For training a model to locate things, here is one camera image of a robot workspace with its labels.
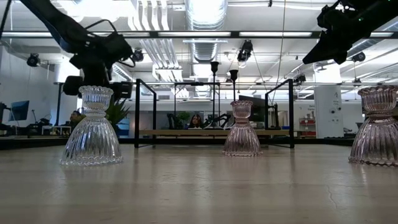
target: pillar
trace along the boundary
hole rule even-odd
[[[314,81],[317,83],[341,83],[340,67],[337,64],[315,67],[314,71]],[[314,97],[317,138],[344,137],[341,87],[318,85],[314,88]]]
[[[60,107],[59,107],[59,118],[57,119],[57,105],[58,105],[58,87],[60,83],[65,83],[65,80],[68,76],[80,76],[79,69],[75,68],[68,60],[63,61],[60,64],[55,65],[54,69],[55,80],[54,80],[54,88],[53,99],[51,104],[51,115],[52,124],[55,124],[58,120],[58,124],[65,124],[66,121],[69,121],[70,115],[73,111],[78,108],[78,97],[77,96],[68,96],[61,92],[60,95]]]

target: potted plant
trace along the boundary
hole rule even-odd
[[[114,131],[118,133],[119,127],[118,123],[126,118],[127,114],[129,113],[130,107],[126,108],[124,106],[124,103],[126,102],[126,99],[120,102],[114,101],[111,99],[111,102],[109,103],[109,108],[105,111],[106,112],[106,119],[111,123]]]
[[[178,118],[178,120],[181,121],[182,126],[183,126],[182,128],[185,128],[185,125],[187,124],[189,117],[191,117],[191,114],[186,111],[178,113],[177,118]]]

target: clear glass candle holder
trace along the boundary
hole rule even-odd
[[[231,103],[235,124],[228,133],[223,154],[226,156],[259,156],[262,154],[259,138],[249,124],[251,101],[234,101]]]
[[[118,137],[105,118],[113,90],[82,86],[79,92],[86,117],[70,135],[61,164],[92,166],[122,162]]]
[[[397,90],[396,86],[377,86],[358,91],[368,119],[355,137],[350,162],[398,166],[398,121],[392,117]]]

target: person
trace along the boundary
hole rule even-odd
[[[191,122],[188,128],[203,128],[203,123],[201,121],[200,115],[195,114],[192,116]]]
[[[73,111],[70,115],[70,126],[72,127],[72,131],[75,129],[77,124],[84,118],[85,116],[82,115],[79,111]]]

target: pink glass candle holder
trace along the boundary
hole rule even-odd
[[[249,124],[251,101],[234,101],[231,103],[235,125],[229,131],[223,154],[226,156],[259,156],[260,142],[253,127]]]
[[[392,117],[397,90],[396,86],[377,86],[358,91],[368,119],[355,137],[350,162],[398,166],[398,121]]]

